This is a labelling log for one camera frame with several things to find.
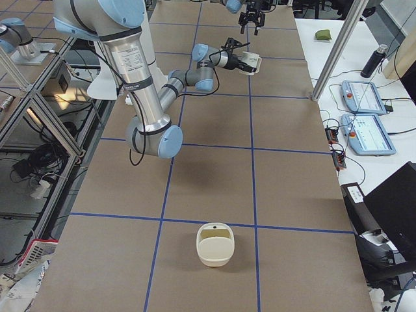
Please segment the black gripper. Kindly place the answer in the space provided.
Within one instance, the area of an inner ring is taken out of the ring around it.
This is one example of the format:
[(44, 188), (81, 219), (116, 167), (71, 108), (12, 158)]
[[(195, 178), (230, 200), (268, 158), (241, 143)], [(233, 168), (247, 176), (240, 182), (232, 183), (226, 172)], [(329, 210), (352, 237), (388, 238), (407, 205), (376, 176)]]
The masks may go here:
[(239, 16), (240, 33), (244, 34), (246, 25), (252, 22), (255, 24), (254, 34), (258, 35), (260, 26), (265, 24), (265, 14), (270, 12), (270, 1), (243, 1), (243, 4), (246, 5), (246, 11), (241, 12)]
[(249, 42), (243, 44), (233, 37), (229, 37), (220, 50), (220, 67), (227, 70), (239, 69), (239, 72), (242, 74), (254, 74), (256, 67), (241, 62), (241, 57), (233, 53), (235, 49), (248, 46), (249, 44)]

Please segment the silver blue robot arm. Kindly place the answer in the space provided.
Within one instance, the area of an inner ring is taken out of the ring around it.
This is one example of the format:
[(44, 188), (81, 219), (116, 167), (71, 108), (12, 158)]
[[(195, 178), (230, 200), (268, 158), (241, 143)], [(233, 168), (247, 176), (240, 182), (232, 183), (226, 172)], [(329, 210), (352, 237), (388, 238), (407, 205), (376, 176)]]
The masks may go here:
[(165, 77), (155, 64), (144, 1), (54, 1), (53, 8), (56, 30), (103, 45), (109, 68), (129, 92), (136, 111), (126, 131), (127, 142), (142, 155), (170, 159), (178, 154), (183, 132), (166, 111), (186, 87), (193, 86), (204, 96), (213, 93), (216, 67), (237, 68), (246, 75), (259, 71), (261, 59), (233, 54), (242, 44), (229, 38), (220, 49), (196, 44), (192, 50), (196, 69), (174, 70)]
[(276, 8), (275, 1), (252, 0), (239, 1), (229, 0), (220, 1), (227, 10), (232, 13), (240, 13), (238, 24), (240, 25), (240, 33), (244, 34), (245, 28), (249, 23), (253, 23), (254, 35), (257, 36), (259, 29), (265, 25), (266, 13), (272, 12)]

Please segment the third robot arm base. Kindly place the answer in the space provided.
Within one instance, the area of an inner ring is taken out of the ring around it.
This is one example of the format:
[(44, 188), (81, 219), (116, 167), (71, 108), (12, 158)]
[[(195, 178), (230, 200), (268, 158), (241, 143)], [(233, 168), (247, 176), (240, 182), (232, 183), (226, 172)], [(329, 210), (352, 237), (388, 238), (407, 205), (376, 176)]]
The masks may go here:
[(54, 54), (55, 43), (38, 42), (19, 18), (1, 20), (1, 48), (15, 64), (41, 65), (48, 54)]

